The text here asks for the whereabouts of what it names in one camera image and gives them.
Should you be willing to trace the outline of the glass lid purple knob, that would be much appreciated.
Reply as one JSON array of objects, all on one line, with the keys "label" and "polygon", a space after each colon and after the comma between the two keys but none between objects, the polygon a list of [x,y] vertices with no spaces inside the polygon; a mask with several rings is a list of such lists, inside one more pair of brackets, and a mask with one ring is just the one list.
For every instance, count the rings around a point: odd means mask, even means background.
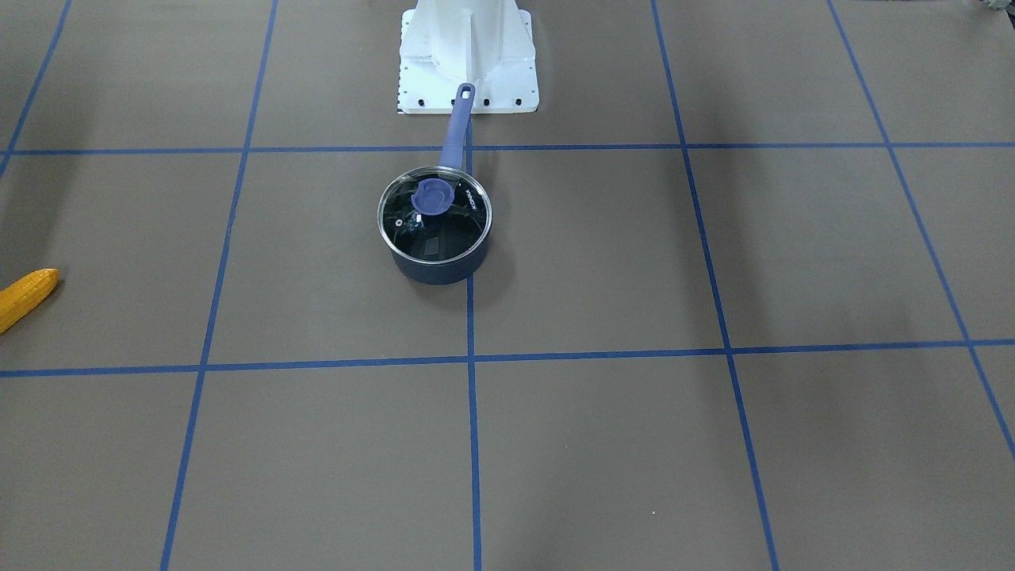
[{"label": "glass lid purple knob", "polygon": [[459,263],[485,248],[492,200],[470,174],[454,167],[417,167],[381,193],[377,227],[399,263]]}]

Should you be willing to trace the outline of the yellow plastic corn cob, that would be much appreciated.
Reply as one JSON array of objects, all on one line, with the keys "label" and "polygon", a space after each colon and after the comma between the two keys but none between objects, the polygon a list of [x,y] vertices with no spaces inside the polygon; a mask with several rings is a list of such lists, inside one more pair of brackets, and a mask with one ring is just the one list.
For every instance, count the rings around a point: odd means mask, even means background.
[{"label": "yellow plastic corn cob", "polygon": [[60,271],[57,268],[35,270],[7,286],[1,292],[1,334],[25,318],[57,288]]}]

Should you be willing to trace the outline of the white pedestal column base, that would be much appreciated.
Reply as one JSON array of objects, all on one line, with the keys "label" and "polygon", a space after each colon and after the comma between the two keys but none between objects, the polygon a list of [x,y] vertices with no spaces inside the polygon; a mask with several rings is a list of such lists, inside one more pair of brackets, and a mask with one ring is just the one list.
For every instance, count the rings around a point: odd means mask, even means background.
[{"label": "white pedestal column base", "polygon": [[418,1],[401,14],[399,113],[450,113],[463,83],[475,113],[540,106],[533,19],[515,1]]}]

